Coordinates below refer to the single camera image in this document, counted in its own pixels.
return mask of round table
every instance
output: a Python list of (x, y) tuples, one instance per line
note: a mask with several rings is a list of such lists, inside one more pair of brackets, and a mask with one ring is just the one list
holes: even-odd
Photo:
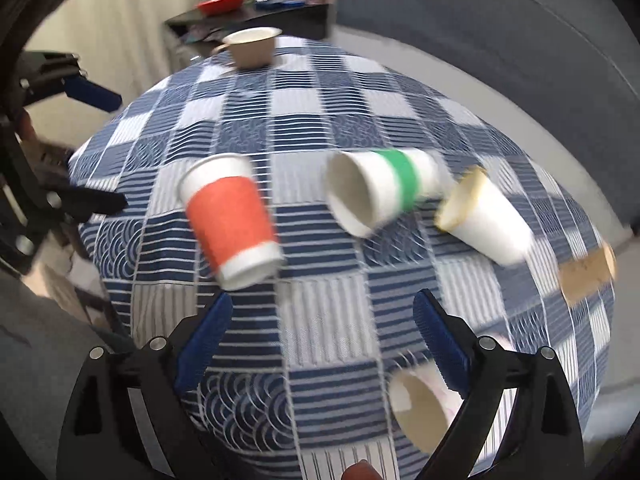
[[(322, 173), (333, 150), (428, 150), (452, 184), (484, 167), (533, 230), (527, 261), (499, 267), (433, 223), (437, 201), (367, 240), (326, 208)], [(231, 327), (197, 391), (194, 424), (213, 432), (269, 478), (330, 480), (358, 460), (387, 479), (411, 480), (427, 456), (402, 434), (386, 398), (398, 368), (429, 357), (412, 319), (429, 288), (478, 334), (519, 350), (551, 345), (584, 427), (604, 376), (611, 284), (569, 309), (558, 263), (600, 243), (575, 200), (490, 124), (428, 86), (325, 43), (278, 38), (264, 70), (238, 72), (228, 54), (161, 81), (72, 157), (76, 184), (126, 194), (115, 217), (81, 236), (111, 301), (138, 345), (167, 335), (210, 301), (212, 275), (175, 196), (194, 161), (240, 152), (259, 187), (287, 263), (279, 275), (231, 294)], [(497, 449), (507, 391), (479, 458)]]

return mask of red paper cup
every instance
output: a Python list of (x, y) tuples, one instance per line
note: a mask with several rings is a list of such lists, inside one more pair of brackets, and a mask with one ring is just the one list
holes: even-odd
[(197, 162), (178, 182), (178, 196), (222, 288), (255, 285), (280, 268), (284, 256), (247, 156)]

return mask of blue gripper pad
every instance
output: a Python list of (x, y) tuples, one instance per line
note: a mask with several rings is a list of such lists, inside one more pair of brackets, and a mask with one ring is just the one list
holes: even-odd
[(434, 305), (423, 291), (415, 295), (414, 321), (420, 335), (427, 343), (449, 390), (458, 392), (465, 398), (469, 391), (471, 362), (442, 316), (447, 316), (444, 309), (440, 305)]
[(65, 78), (65, 93), (67, 97), (109, 113), (122, 106), (120, 94), (88, 81), (82, 76)]
[(220, 294), (176, 359), (174, 392), (181, 395), (198, 386), (222, 336), (231, 323), (234, 305), (228, 294)]

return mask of green striped paper cup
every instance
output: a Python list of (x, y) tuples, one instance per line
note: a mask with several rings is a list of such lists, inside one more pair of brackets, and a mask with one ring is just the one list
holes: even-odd
[(417, 148), (337, 152), (326, 169), (327, 205), (338, 224), (359, 238), (441, 194), (433, 157)]

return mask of white paper cup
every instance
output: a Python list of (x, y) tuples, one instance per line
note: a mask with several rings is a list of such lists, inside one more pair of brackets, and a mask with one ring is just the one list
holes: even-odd
[(433, 157), (417, 148), (338, 152), (326, 169), (326, 199), (340, 226), (366, 238), (409, 211), (419, 200), (441, 195)]
[[(508, 339), (491, 335), (513, 351)], [(435, 361), (398, 370), (389, 381), (389, 404), (405, 436), (421, 452), (432, 454), (462, 406), (460, 394), (449, 390)]]
[(277, 272), (284, 256), (247, 156), (222, 153), (197, 162), (177, 192), (222, 288), (245, 288)]
[(533, 242), (520, 213), (479, 166), (440, 203), (435, 224), (501, 266), (523, 261)]

